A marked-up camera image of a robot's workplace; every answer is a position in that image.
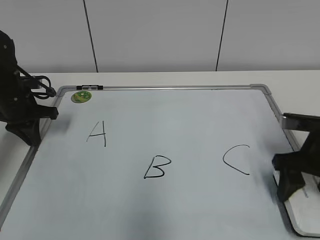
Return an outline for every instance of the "green magnet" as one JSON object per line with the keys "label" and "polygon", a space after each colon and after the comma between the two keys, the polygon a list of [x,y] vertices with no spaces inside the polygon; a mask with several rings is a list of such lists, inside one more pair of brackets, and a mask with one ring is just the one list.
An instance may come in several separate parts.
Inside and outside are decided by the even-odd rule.
{"label": "green magnet", "polygon": [[71,101],[76,104],[82,104],[88,102],[91,99],[92,95],[88,91],[78,91],[72,95]]}

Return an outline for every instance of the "black cable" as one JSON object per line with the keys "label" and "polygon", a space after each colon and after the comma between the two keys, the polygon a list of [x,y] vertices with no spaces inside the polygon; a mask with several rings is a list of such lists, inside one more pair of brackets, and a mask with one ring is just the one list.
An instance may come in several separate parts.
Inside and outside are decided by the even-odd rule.
{"label": "black cable", "polygon": [[[38,99],[48,99],[48,98],[52,98],[54,96],[57,95],[55,89],[51,86],[51,81],[50,79],[47,77],[47,76],[43,76],[43,75],[40,75],[40,76],[31,76],[29,73],[27,73],[22,67],[16,65],[16,68],[26,77],[28,78],[30,81],[33,81],[36,85],[39,85],[41,87],[43,87],[45,89],[45,92],[31,92],[32,95],[35,97],[35,98],[38,98]],[[40,82],[39,80],[42,80],[42,79],[45,79],[47,80],[48,82],[48,86],[45,85],[44,83]]]}

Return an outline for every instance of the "white wall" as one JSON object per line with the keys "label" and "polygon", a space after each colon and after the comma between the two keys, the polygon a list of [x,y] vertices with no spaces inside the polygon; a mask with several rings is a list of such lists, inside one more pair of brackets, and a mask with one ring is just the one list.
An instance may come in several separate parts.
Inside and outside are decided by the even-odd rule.
{"label": "white wall", "polygon": [[218,71],[317,69],[319,0],[229,0]]}
{"label": "white wall", "polygon": [[100,72],[213,71],[226,0],[86,0]]}
{"label": "white wall", "polygon": [[27,72],[95,72],[81,0],[1,0],[0,30]]}
{"label": "white wall", "polygon": [[[214,71],[227,0],[85,0],[100,72]],[[320,69],[319,0],[229,0],[218,71]],[[95,72],[83,0],[1,0],[28,72]]]}

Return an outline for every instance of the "black marker writing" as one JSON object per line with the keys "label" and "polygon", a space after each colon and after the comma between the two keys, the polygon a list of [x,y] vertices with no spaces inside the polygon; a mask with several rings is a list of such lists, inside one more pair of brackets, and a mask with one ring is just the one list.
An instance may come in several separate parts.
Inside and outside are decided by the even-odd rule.
{"label": "black marker writing", "polygon": [[229,163],[227,163],[226,160],[225,160],[225,156],[227,155],[227,153],[228,153],[229,151],[231,151],[231,150],[234,149],[234,148],[240,147],[240,146],[245,146],[245,147],[250,148],[249,145],[245,145],[245,144],[233,146],[232,148],[230,148],[228,151],[225,152],[225,154],[224,154],[223,157],[222,157],[222,160],[223,160],[223,162],[224,162],[226,165],[228,165],[230,168],[232,168],[232,169],[234,169],[234,170],[237,170],[238,172],[240,172],[240,173],[248,176],[248,175],[250,175],[250,173],[246,173],[246,172],[244,172],[244,171],[239,170],[238,168],[236,168],[236,167],[230,165]]}
{"label": "black marker writing", "polygon": [[105,121],[102,121],[102,132],[103,132],[103,133],[92,135],[93,131],[95,130],[95,128],[98,126],[99,123],[100,123],[100,122],[98,121],[98,122],[96,123],[96,125],[93,127],[93,129],[92,129],[92,131],[90,132],[90,134],[89,134],[88,138],[86,139],[86,141],[88,142],[88,140],[89,140],[90,137],[96,137],[96,136],[103,135],[104,147],[106,147],[107,141],[106,141],[106,132],[105,132]]}
{"label": "black marker writing", "polygon": [[[164,159],[167,159],[168,162],[166,162],[166,163],[164,163],[164,164],[159,164],[159,165],[154,165],[154,166],[152,166],[152,164],[154,164],[154,161],[155,161],[156,158],[164,158]],[[151,161],[151,163],[150,163],[150,165],[149,165],[149,167],[148,167],[148,169],[147,169],[147,171],[146,171],[145,174],[144,174],[143,179],[147,179],[147,178],[161,178],[161,177],[163,177],[163,176],[165,175],[165,172],[164,172],[160,167],[165,166],[165,165],[169,165],[171,162],[172,162],[172,161],[171,161],[169,158],[165,157],[165,156],[157,155],[157,156],[153,157],[153,158],[152,158],[152,161]],[[160,171],[161,171],[161,174],[160,174],[160,175],[147,176],[147,174],[148,174],[151,166],[152,166],[153,168],[155,168],[155,169],[160,170]]]}

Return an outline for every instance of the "whiteboard surface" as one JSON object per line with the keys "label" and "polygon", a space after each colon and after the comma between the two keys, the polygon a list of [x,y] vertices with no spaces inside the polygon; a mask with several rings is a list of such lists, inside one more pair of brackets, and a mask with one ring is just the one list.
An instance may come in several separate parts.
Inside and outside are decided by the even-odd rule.
{"label": "whiteboard surface", "polygon": [[[2,226],[10,240],[292,239],[272,158],[292,149],[259,90],[67,92]],[[101,134],[102,121],[105,126]],[[248,173],[245,175],[224,160]],[[156,165],[168,160],[160,168]]]}

